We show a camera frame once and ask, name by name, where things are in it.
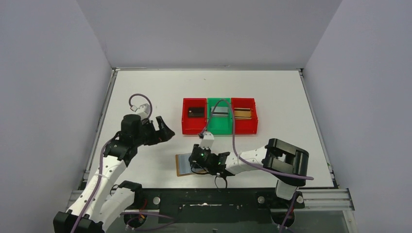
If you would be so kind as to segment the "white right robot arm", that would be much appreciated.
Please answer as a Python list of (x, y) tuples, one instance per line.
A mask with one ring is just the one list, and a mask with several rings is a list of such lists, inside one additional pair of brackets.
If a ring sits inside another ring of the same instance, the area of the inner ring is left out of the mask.
[(188, 162), (191, 168), (223, 179), (242, 172), (265, 171), (278, 179), (275, 195), (284, 200), (291, 200), (299, 187), (313, 179), (307, 175), (309, 153), (276, 138), (269, 139), (263, 147), (239, 154), (212, 153), (210, 144), (202, 140), (193, 146)]

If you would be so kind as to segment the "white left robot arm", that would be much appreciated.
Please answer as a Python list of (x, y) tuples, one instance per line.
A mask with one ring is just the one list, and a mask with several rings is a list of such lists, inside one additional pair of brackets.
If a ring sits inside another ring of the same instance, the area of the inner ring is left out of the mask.
[(104, 233), (127, 207), (143, 204), (139, 183), (123, 181), (112, 197), (108, 195), (140, 146), (167, 142), (175, 135), (161, 116), (156, 121), (158, 129), (141, 114), (123, 117), (120, 130), (102, 147), (98, 168), (81, 195), (66, 211), (54, 217), (56, 233)]

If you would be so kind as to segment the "yellow leather card holder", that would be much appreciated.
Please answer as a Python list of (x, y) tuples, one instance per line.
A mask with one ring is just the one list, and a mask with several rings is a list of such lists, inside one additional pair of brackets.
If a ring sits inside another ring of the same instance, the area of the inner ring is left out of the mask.
[(177, 154), (175, 156), (177, 177), (188, 175), (207, 175), (201, 168), (192, 168), (189, 162), (190, 153)]

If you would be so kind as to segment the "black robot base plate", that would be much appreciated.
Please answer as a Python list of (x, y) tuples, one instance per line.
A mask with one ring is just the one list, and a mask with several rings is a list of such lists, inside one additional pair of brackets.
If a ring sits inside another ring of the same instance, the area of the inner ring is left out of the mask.
[(294, 222), (294, 210), (304, 208), (303, 194), (290, 200), (275, 194), (274, 188), (144, 188), (139, 201), (126, 209), (124, 223), (143, 228), (148, 217), (160, 224)]

